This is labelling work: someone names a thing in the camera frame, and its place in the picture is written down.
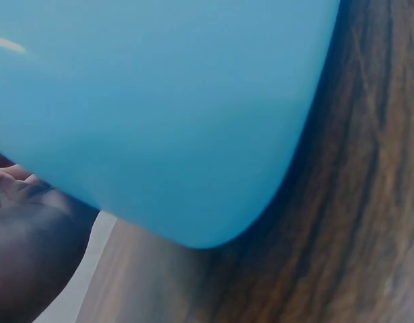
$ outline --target light blue plastic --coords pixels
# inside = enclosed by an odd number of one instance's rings
[[[0,152],[186,246],[277,191],[339,0],[0,1]]]

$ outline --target hand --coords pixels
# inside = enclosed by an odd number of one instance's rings
[[[98,213],[0,155],[0,322],[32,322],[60,294]]]

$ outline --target skin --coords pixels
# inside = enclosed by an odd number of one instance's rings
[[[0,155],[0,322],[33,322],[60,294],[98,213]]]

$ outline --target blue object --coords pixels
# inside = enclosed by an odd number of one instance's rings
[[[339,0],[0,1],[0,152],[186,246],[267,206]]]

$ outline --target white surface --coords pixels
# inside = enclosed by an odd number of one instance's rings
[[[101,212],[94,224],[84,259],[63,292],[34,323],[74,323],[115,224],[112,215]]]

